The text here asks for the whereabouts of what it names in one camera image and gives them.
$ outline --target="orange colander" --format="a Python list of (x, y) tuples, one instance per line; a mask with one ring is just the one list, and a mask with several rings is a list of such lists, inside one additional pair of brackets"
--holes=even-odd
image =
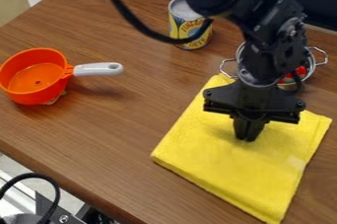
[(123, 66), (101, 62), (72, 66), (55, 49), (32, 48), (10, 57), (1, 66), (0, 85), (11, 100), (23, 105), (47, 104), (59, 97), (72, 76), (119, 75)]

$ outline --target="folded towel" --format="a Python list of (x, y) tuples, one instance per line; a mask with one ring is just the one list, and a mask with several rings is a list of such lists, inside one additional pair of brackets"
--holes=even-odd
[[(231, 82), (214, 76), (204, 89)], [(256, 141), (240, 141), (228, 115), (203, 112), (202, 91), (153, 160), (262, 221), (280, 223), (331, 119), (305, 111), (300, 124), (272, 121)]]

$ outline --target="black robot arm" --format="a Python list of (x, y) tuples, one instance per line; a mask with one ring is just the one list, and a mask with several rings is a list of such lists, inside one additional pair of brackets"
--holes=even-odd
[(121, 0), (110, 0), (121, 15), (148, 37), (169, 43), (198, 39), (215, 18), (236, 23), (245, 37), (238, 55), (238, 80), (228, 86), (206, 90), (206, 112), (229, 114), (236, 136), (253, 141), (271, 120), (298, 123), (305, 104), (295, 92), (280, 90), (280, 78), (307, 63), (303, 7), (296, 0), (186, 0), (207, 21), (193, 37), (174, 39), (144, 25)]

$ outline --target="wooden table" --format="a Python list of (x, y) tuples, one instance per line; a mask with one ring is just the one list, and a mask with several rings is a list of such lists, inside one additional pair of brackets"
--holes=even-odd
[[(168, 32), (169, 0), (125, 0), (154, 29)], [(44, 0), (0, 29), (0, 57), (37, 46), (63, 51), (76, 65), (117, 61), (118, 77), (73, 79), (53, 106), (23, 107), (1, 93), (0, 151), (50, 175), (88, 204), (124, 223), (260, 223), (154, 164), (152, 150), (222, 58), (234, 57), (238, 29), (215, 23), (209, 46), (183, 51), (144, 37), (107, 0)], [(304, 92), (308, 108), (337, 119), (337, 37), (309, 30), (331, 54)], [(335, 223), (337, 127), (308, 165), (284, 223)]]

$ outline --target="can label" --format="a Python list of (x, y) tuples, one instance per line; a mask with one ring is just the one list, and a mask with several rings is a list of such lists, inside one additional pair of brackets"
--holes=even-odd
[[(204, 18), (186, 21), (178, 16), (175, 16), (172, 12), (169, 12), (169, 36), (173, 38), (192, 37), (200, 30), (204, 21)], [(199, 39), (186, 44), (178, 44), (177, 46), (186, 50), (201, 48), (208, 44), (211, 37), (212, 26), (210, 26)]]

